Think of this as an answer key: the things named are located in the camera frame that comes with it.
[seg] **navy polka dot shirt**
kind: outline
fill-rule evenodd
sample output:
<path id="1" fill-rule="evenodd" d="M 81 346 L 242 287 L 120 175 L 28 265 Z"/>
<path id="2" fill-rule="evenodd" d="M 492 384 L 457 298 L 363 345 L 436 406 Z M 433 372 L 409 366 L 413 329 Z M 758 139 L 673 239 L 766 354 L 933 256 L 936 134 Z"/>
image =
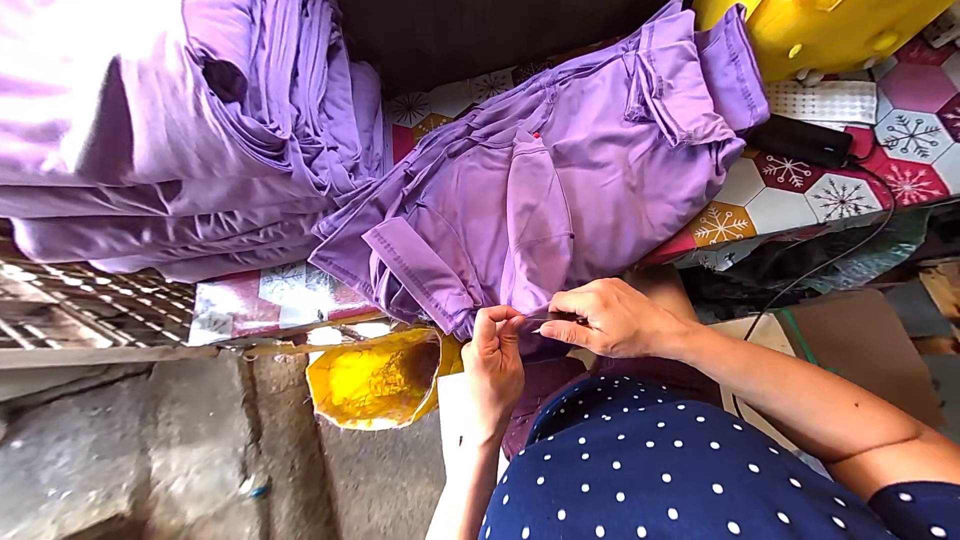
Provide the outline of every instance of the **navy polka dot shirt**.
<path id="1" fill-rule="evenodd" d="M 727 412 L 594 377 L 546 406 L 479 538 L 960 539 L 960 486 L 907 482 L 869 504 Z"/>

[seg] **black power bank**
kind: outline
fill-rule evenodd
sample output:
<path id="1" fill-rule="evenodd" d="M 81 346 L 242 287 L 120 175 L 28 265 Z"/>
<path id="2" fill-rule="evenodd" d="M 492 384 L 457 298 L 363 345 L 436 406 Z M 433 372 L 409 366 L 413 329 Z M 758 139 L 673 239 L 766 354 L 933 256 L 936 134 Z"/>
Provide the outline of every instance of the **black power bank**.
<path id="1" fill-rule="evenodd" d="M 747 133 L 747 142 L 770 154 L 839 169 L 847 163 L 853 135 L 771 114 L 769 120 Z"/>

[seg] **hand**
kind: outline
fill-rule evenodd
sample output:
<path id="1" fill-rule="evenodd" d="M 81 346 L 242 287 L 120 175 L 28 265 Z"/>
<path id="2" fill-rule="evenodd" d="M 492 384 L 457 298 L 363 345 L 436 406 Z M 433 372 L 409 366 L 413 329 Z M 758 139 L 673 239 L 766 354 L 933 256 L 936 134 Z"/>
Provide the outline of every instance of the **hand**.
<path id="1" fill-rule="evenodd" d="M 549 321 L 540 334 L 579 345 L 603 356 L 666 356 L 691 323 L 678 319 L 619 279 L 589 282 L 553 295 L 551 311 L 587 317 L 588 326 Z"/>
<path id="2" fill-rule="evenodd" d="M 523 364 L 516 328 L 524 317 L 509 306 L 477 311 L 473 340 L 464 345 L 469 399 L 479 430 L 475 443 L 499 445 L 510 422 L 510 413 L 523 392 Z"/>

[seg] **metal grate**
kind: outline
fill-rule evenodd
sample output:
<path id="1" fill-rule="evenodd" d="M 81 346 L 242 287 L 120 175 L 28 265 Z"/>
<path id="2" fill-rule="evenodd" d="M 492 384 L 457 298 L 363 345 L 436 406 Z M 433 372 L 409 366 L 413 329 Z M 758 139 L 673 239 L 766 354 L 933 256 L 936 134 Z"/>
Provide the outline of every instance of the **metal grate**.
<path id="1" fill-rule="evenodd" d="M 33 262 L 0 237 L 0 348 L 185 345 L 194 290 L 153 271 Z"/>

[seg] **person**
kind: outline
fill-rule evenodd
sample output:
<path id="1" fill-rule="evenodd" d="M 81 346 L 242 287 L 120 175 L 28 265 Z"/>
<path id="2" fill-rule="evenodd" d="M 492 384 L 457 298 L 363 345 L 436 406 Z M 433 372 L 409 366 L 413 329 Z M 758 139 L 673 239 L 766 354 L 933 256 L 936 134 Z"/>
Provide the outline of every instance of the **person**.
<path id="1" fill-rule="evenodd" d="M 648 280 L 644 294 L 605 279 L 554 295 L 551 310 L 587 324 L 540 333 L 600 355 L 600 368 L 533 399 L 532 415 L 515 408 L 549 389 L 531 372 L 571 373 L 521 362 L 515 309 L 479 310 L 463 349 L 473 430 L 428 539 L 960 538 L 960 448 L 829 371 L 698 324 L 679 283 Z M 702 380 L 831 478 L 718 407 Z M 505 438 L 524 418 L 514 454 Z M 501 443 L 513 455 L 498 481 Z"/>

